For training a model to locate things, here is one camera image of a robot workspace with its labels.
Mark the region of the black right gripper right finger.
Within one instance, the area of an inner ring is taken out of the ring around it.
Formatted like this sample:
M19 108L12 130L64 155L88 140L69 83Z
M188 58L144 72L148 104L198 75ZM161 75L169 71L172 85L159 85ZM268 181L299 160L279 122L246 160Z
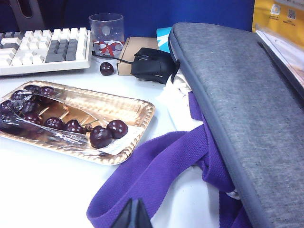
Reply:
M152 224L142 199L138 199L136 206L136 227L152 228Z

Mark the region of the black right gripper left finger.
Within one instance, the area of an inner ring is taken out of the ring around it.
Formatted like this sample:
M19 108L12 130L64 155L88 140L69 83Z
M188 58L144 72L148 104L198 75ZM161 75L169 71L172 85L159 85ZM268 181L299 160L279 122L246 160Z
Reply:
M136 227L136 200L129 199L113 222L112 228Z

